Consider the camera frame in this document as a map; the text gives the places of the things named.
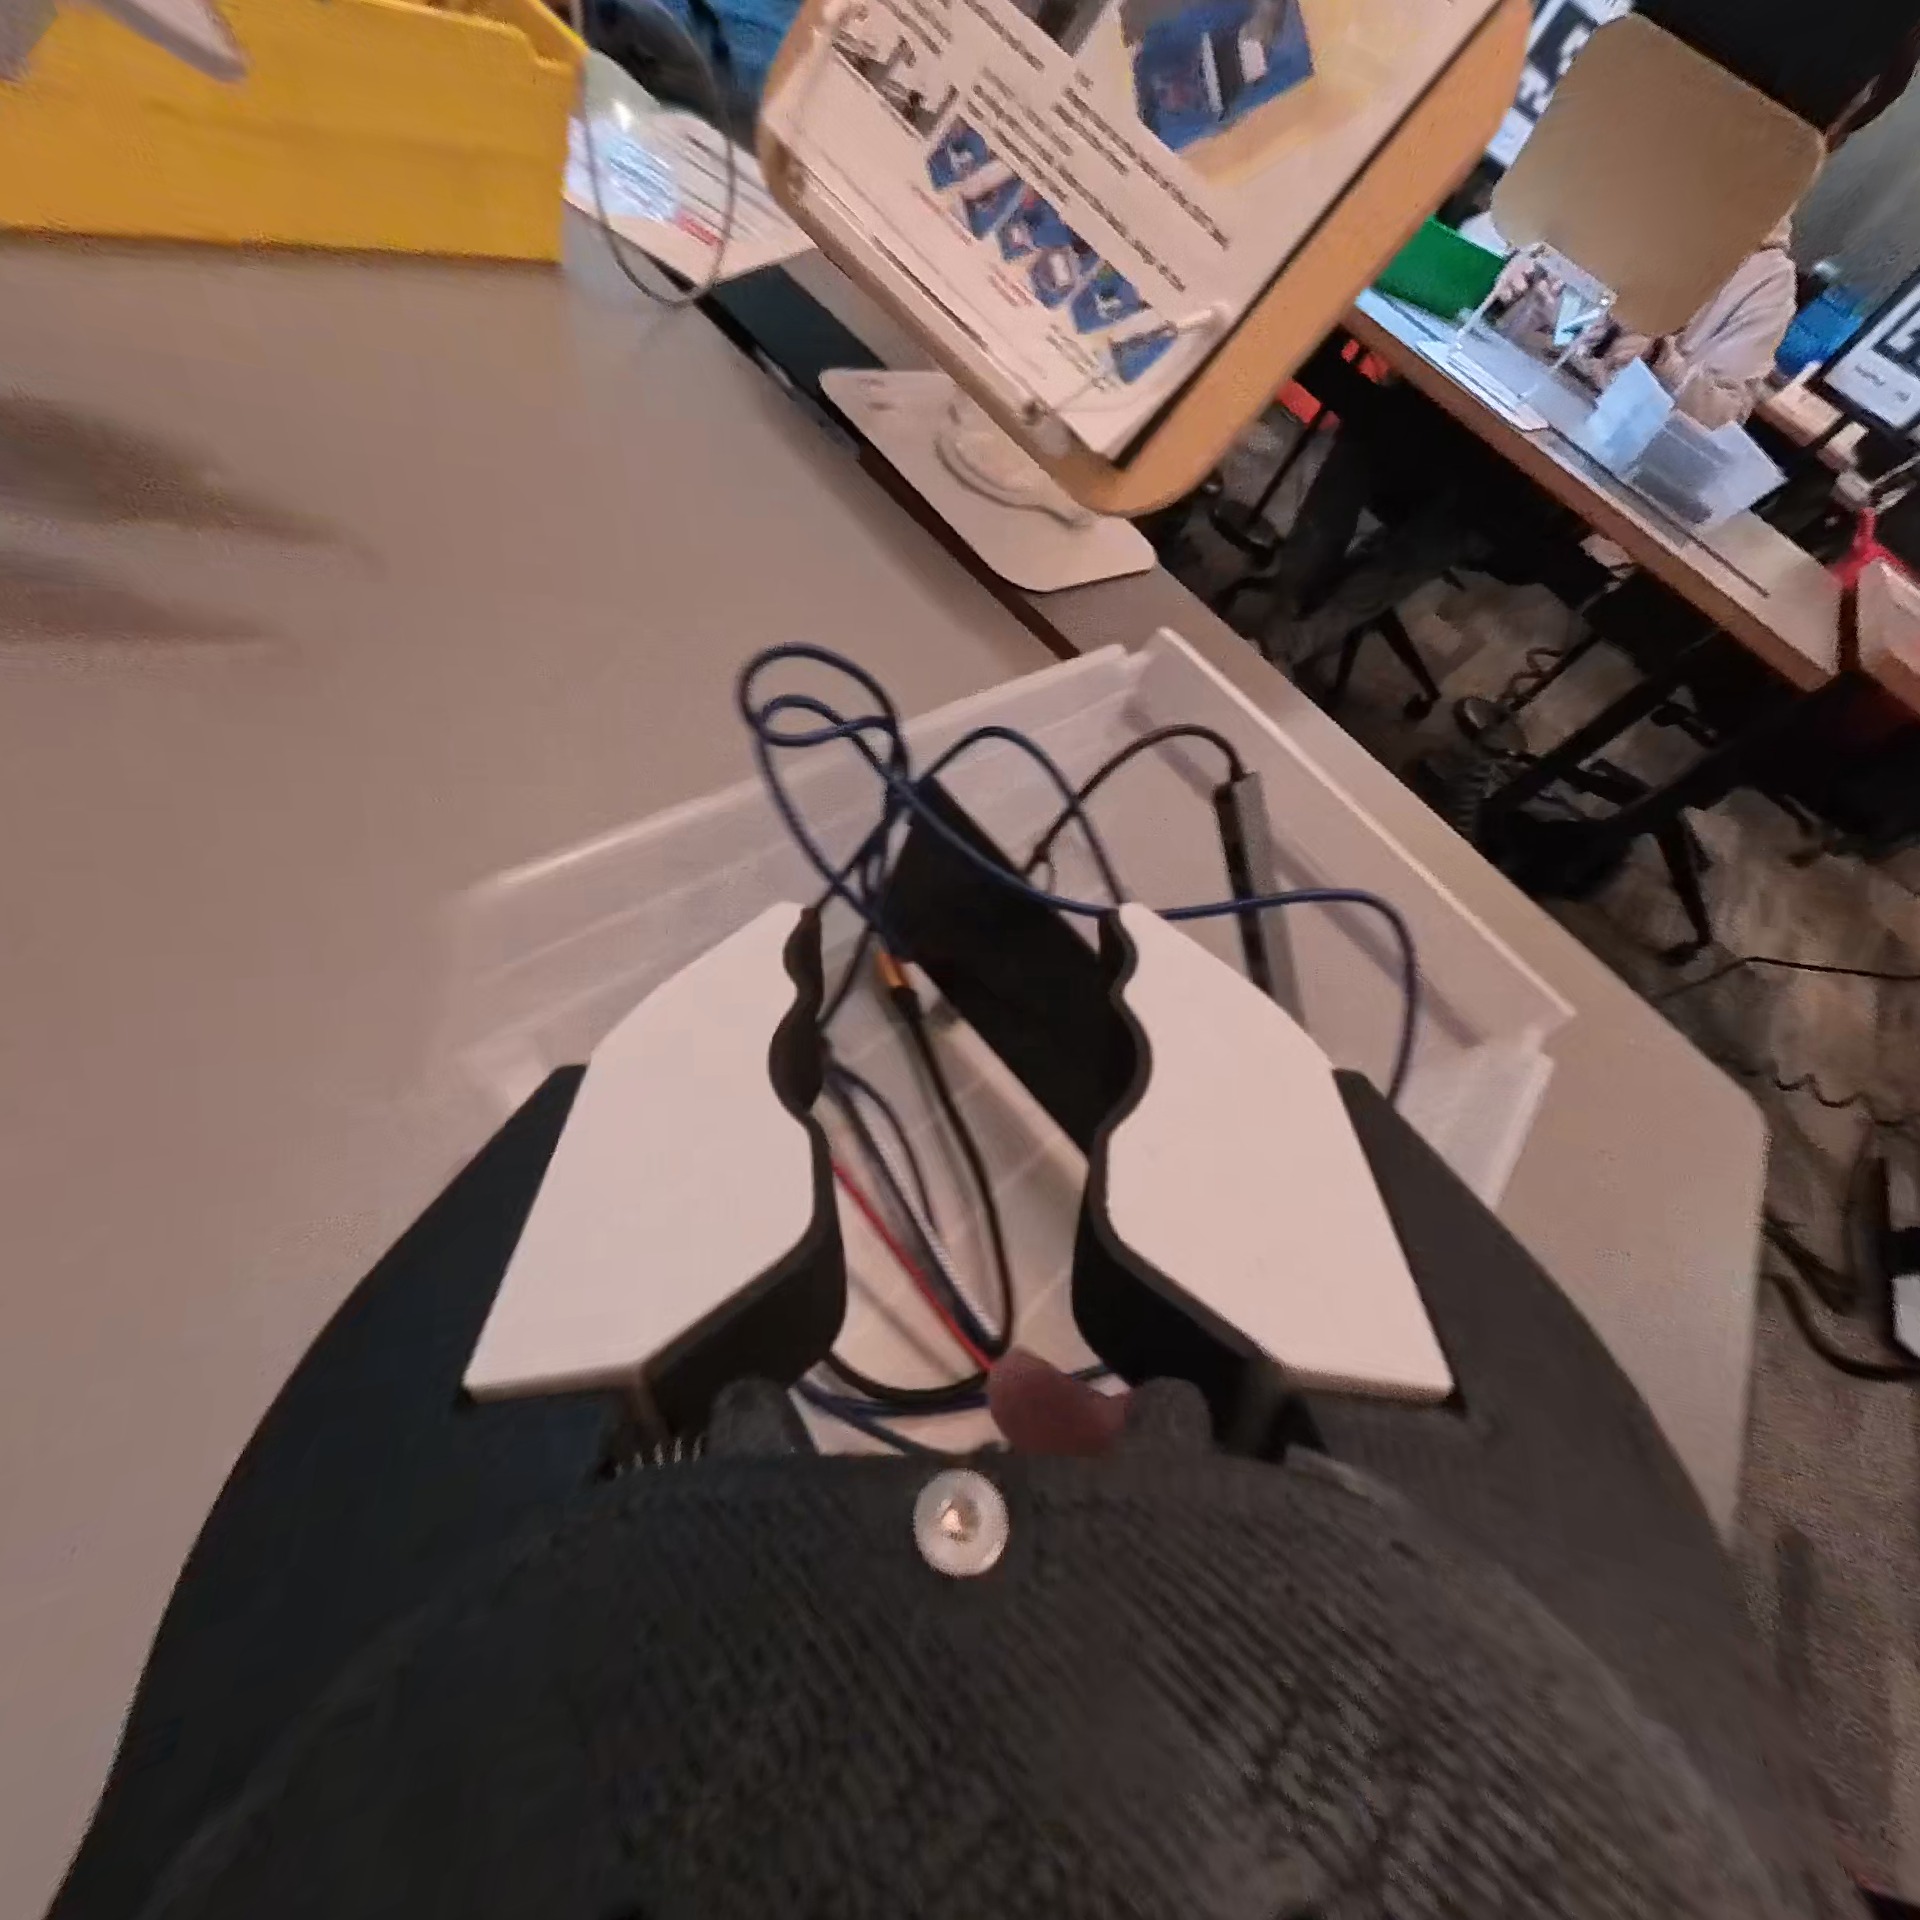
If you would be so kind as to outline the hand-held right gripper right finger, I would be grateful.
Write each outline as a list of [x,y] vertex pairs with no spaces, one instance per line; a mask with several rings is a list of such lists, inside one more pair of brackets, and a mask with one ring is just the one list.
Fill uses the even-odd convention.
[[1211,1411],[1284,1390],[1447,1406],[1437,1327],[1311,1031],[1147,904],[1099,920],[1073,1332]]

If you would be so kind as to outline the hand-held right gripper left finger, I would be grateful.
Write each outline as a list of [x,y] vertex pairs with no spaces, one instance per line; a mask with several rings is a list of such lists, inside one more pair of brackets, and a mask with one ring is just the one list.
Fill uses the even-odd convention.
[[715,1406],[845,1323],[822,925],[778,901],[595,1045],[468,1358],[475,1400]]

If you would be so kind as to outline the yellow plastic bin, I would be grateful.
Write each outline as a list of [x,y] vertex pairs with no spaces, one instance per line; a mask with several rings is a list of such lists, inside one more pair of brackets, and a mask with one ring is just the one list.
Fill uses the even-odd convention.
[[2,5],[2,236],[550,266],[552,5]]

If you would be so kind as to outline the clear plastic bin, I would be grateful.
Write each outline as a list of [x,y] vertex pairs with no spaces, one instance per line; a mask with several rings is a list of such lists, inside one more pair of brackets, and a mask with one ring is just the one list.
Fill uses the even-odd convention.
[[[1545,1104],[1548,1038],[1570,1021],[1570,1001],[1385,823],[1329,745],[1284,720],[1281,695],[1288,684],[1262,700],[1166,627],[1136,650],[1104,647],[911,717],[906,745],[913,770],[937,774],[1023,864],[1066,792],[1010,740],[954,759],[963,740],[1023,735],[1082,786],[1134,740],[1178,730],[1119,767],[1086,815],[1134,899],[1186,907],[1229,899],[1211,823],[1225,759],[1194,733],[1229,740],[1262,777],[1284,896],[1338,892],[1284,907],[1300,1021],[1337,1067],[1377,1090],[1412,1028],[1397,1107],[1496,1204]],[[739,782],[491,875],[446,907],[435,1063],[475,1110],[507,1116],[768,904],[822,899],[740,723],[730,745]]]

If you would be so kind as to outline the black bin divider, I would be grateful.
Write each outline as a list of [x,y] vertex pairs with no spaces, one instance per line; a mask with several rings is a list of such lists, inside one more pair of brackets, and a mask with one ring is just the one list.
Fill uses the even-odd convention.
[[991,878],[1007,852],[937,777],[918,782],[877,920],[1049,1121],[1086,1154],[1131,1077],[1131,1042],[1096,949],[1057,913]]

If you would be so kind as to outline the illustrated instruction board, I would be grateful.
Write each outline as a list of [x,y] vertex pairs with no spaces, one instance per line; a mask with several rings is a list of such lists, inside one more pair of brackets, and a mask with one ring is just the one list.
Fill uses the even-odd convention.
[[778,202],[1082,508],[1186,496],[1467,179],[1524,5],[802,5]]

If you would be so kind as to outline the printed paper sheet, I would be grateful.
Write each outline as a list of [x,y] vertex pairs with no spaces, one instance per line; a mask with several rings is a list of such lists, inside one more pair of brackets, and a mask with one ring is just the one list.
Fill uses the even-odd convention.
[[566,202],[690,291],[783,269],[814,243],[774,202],[753,156],[705,122],[666,107],[595,110],[567,131]]

